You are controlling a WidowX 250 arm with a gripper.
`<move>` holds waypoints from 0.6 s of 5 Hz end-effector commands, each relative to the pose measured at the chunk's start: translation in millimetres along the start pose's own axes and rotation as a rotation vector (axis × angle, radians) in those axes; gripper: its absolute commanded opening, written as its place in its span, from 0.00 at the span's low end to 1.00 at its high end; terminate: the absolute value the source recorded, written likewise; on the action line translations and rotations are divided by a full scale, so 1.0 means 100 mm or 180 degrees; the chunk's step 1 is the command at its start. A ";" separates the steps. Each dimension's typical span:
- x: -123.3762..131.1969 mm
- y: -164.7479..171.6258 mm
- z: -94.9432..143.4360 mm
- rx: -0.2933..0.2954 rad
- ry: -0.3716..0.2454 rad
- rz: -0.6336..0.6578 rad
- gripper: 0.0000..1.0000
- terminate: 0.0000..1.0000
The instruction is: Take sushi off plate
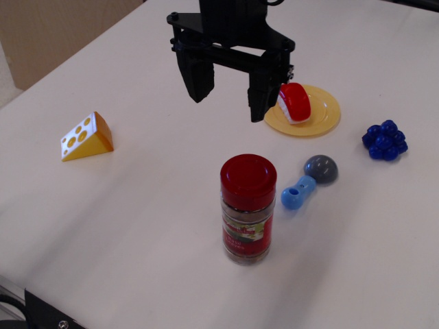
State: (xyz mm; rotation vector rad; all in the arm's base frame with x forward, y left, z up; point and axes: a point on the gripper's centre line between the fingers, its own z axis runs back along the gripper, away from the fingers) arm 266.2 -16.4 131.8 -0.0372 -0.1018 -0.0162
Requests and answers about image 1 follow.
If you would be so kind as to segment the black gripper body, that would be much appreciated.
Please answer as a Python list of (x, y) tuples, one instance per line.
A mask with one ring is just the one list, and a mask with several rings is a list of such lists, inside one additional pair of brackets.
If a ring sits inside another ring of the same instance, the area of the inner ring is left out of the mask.
[(209, 62), (238, 71), (277, 68), (283, 83), (293, 77), (295, 43), (272, 29), (268, 9), (280, 1), (200, 1), (198, 13), (172, 12), (172, 50), (188, 49)]

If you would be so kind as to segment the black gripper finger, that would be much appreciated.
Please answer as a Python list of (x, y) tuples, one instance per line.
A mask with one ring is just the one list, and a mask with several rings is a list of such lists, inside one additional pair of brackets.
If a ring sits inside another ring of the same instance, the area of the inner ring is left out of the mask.
[(200, 103), (215, 86), (213, 63), (188, 49), (176, 50), (176, 57), (189, 96)]
[(249, 72), (248, 105), (253, 123), (264, 120), (266, 112), (275, 105), (283, 83), (277, 68), (258, 68)]

